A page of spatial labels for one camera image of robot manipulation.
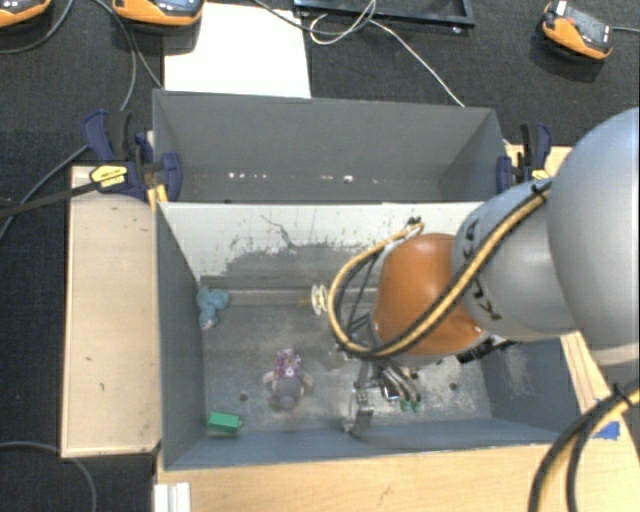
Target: yellow striped cable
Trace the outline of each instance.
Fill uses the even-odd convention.
[[[354,342],[342,329],[342,326],[336,319],[336,314],[334,310],[334,299],[337,293],[337,290],[342,283],[345,275],[355,267],[359,262],[368,258],[372,254],[380,252],[384,247],[386,247],[389,243],[399,240],[407,236],[408,231],[415,227],[412,226],[410,228],[406,228],[395,235],[392,235],[390,239],[384,240],[378,244],[376,244],[371,249],[359,254],[355,258],[351,259],[347,264],[342,267],[342,269],[338,272],[333,283],[331,284],[331,289],[329,290],[328,297],[328,315],[329,315],[329,324],[331,329],[333,330],[339,344],[341,344],[346,350],[353,353],[354,355],[362,355],[362,356],[375,356],[376,358],[385,358],[390,357],[392,355],[398,354],[408,348],[412,343],[421,338],[424,333],[429,330],[433,325],[436,324],[440,320],[442,316],[445,316],[447,310],[454,305],[455,301],[458,299],[459,295],[466,289],[466,287],[471,282],[471,279],[475,276],[475,274],[480,270],[482,265],[486,263],[489,259],[491,253],[495,249],[495,247],[502,241],[502,239],[509,234],[509,232],[514,229],[520,222],[522,222],[525,218],[531,215],[534,211],[536,211],[540,206],[542,206],[549,195],[549,189],[537,191],[529,197],[529,200],[522,204],[518,210],[514,211],[508,217],[505,217],[503,221],[494,229],[491,233],[490,237],[487,239],[486,243],[484,243],[477,253],[473,256],[473,258],[467,262],[466,268],[463,272],[453,280],[451,286],[449,287],[448,292],[438,301],[437,307],[429,314],[420,324],[418,324],[415,328],[413,328],[406,336],[401,339],[389,343],[384,347],[374,350],[370,347],[360,345],[359,343]]]

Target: gray bin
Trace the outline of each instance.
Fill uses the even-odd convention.
[[[420,370],[424,407],[402,413],[380,399],[356,439],[341,426],[357,362],[327,365],[326,316],[301,305],[408,214],[455,232],[495,194],[504,148],[493,111],[162,91],[154,137],[185,174],[180,202],[156,215],[167,470],[546,443],[575,418],[562,348],[549,340]],[[386,202],[400,204],[376,205]],[[202,284],[231,293],[204,333]],[[261,378],[287,346],[315,384],[292,412],[275,412]],[[212,410],[240,416],[240,433],[210,437]]]

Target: black carpet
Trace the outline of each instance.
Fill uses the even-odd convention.
[[[54,2],[55,21],[66,2]],[[541,48],[535,25],[545,3],[472,1],[477,26],[462,34],[392,26],[464,103],[495,108],[507,139],[520,142],[519,124],[538,121],[549,126],[555,144],[572,145],[601,121],[638,104],[640,38],[615,34],[614,53],[604,65],[568,63]],[[272,4],[291,5],[287,0]],[[582,0],[580,6],[614,25],[640,26],[635,1]],[[30,38],[0,35],[0,50]],[[161,74],[162,39],[138,34],[137,40]],[[453,104],[391,36],[375,27],[331,47],[311,45],[307,38],[307,54],[314,96]],[[131,58],[108,14],[91,0],[76,0],[49,42],[20,55],[0,55],[0,65],[0,199],[19,201],[83,145],[80,124],[86,115],[120,107]],[[138,67],[129,104],[132,132],[152,122],[152,82]],[[82,157],[91,158],[90,153]],[[66,171],[59,173],[39,195],[64,188],[67,180]],[[18,218],[0,241],[0,443],[59,443],[66,220],[66,205],[46,207]],[[150,456],[86,462],[99,510],[150,510]],[[0,450],[3,511],[89,510],[89,505],[88,488],[75,467],[44,452]]]

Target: green block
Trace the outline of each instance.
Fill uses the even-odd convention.
[[[210,429],[217,430],[219,432],[235,433],[240,430],[242,421],[235,414],[212,412],[209,414],[207,426]]]

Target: purple toy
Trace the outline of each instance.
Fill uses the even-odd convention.
[[[293,409],[304,395],[305,388],[311,389],[313,378],[302,366],[302,358],[292,348],[280,350],[276,354],[276,368],[264,374],[262,382],[269,386],[269,404],[276,410]]]

